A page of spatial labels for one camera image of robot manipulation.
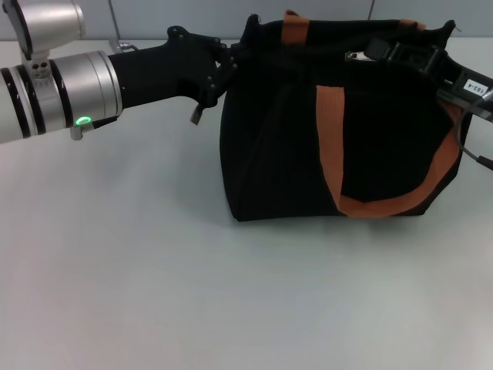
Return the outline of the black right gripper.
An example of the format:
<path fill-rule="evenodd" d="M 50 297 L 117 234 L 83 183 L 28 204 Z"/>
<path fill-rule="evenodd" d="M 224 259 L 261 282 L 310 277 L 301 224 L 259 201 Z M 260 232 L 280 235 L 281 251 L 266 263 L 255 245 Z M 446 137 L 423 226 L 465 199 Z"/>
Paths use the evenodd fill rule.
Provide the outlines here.
<path fill-rule="evenodd" d="M 444 49 L 373 38 L 364 54 L 392 69 L 430 75 L 441 99 L 492 122 L 492 78 L 458 64 Z"/>

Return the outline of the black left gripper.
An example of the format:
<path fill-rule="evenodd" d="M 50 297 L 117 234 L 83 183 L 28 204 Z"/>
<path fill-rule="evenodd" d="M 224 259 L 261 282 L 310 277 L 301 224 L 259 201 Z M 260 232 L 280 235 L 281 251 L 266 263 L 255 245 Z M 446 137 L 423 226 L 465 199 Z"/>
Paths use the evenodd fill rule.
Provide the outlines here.
<path fill-rule="evenodd" d="M 246 57 L 247 48 L 240 43 L 228 46 L 217 37 L 172 26 L 165 44 L 111 55 L 109 60 L 124 109 L 178 96 L 210 108 L 230 87 L 238 71 L 236 59 Z M 216 67 L 220 59 L 228 60 Z"/>

